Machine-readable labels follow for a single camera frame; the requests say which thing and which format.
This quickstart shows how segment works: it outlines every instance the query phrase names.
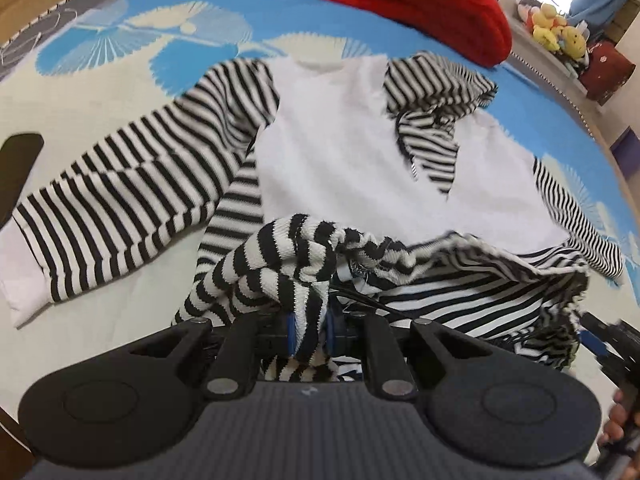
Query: mattress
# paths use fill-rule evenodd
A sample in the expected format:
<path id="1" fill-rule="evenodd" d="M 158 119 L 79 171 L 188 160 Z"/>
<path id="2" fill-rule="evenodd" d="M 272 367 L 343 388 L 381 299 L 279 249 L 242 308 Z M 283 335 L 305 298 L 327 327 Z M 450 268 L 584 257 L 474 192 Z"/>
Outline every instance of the mattress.
<path id="1" fill-rule="evenodd" d="M 72 3 L 55 12 L 64 14 Z M 336 60 L 431 50 L 473 66 L 416 30 L 322 0 L 85 5 L 91 9 L 76 11 L 79 16 L 62 29 L 49 27 L 48 39 L 21 52 L 0 83 L 0 141 L 20 131 L 38 131 L 45 139 L 25 193 L 56 177 L 96 140 L 189 88 L 213 63 L 235 56 Z M 32 32 L 25 30 L 4 50 Z M 545 162 L 602 236 L 622 248 L 620 282 L 594 273 L 582 306 L 605 321 L 623 318 L 640 326 L 639 235 L 600 148 L 560 98 L 508 64 L 473 68 L 498 83 L 488 112 Z M 15 415 L 21 395 L 42 375 L 167 327 L 190 290 L 203 230 L 189 232 L 137 272 L 45 309 L 19 330 L 0 299 L 0 405 Z M 609 404 L 613 385 L 586 350 L 580 350 L 574 373 L 603 406 Z"/>

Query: metal screw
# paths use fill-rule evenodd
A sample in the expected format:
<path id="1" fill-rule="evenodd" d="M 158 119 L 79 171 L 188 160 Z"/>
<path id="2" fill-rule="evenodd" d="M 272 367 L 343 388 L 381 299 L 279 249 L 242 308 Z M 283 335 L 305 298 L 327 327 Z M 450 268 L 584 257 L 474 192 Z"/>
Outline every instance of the metal screw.
<path id="1" fill-rule="evenodd" d="M 228 377 L 220 377 L 207 383 L 207 390 L 212 394 L 228 395 L 238 389 L 238 383 Z"/>
<path id="2" fill-rule="evenodd" d="M 400 379 L 392 379 L 382 384 L 382 391 L 394 397 L 404 397 L 414 390 L 414 386 Z"/>

